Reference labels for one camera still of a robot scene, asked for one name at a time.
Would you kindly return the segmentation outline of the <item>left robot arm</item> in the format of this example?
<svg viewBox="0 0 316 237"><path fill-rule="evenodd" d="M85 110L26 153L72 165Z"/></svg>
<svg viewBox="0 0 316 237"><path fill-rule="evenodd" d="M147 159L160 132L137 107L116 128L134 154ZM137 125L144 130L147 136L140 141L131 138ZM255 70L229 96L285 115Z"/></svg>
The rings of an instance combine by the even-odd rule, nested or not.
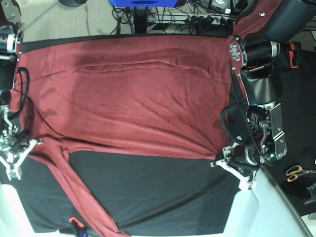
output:
<svg viewBox="0 0 316 237"><path fill-rule="evenodd" d="M264 163L282 159L295 144L316 139L313 122L298 115L295 78L280 79L276 58L287 51L290 67L297 68L299 51L288 40L316 13L313 0L283 0L255 33L230 36L229 72L237 102L220 114L232 144L222 149L217 166L239 179L247 192Z"/></svg>

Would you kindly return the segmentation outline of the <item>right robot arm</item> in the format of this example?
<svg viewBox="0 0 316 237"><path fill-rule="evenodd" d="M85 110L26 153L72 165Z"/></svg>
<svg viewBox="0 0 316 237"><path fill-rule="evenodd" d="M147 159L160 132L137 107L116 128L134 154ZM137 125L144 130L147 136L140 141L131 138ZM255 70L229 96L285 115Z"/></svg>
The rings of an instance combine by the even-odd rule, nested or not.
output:
<svg viewBox="0 0 316 237"><path fill-rule="evenodd" d="M28 130L20 130L18 121L26 104L30 87L29 71L19 66L24 30L20 7L15 0L0 2L0 162L9 180L22 177L21 165L41 139L29 138ZM25 75L18 110L10 112L11 91L17 76Z"/></svg>

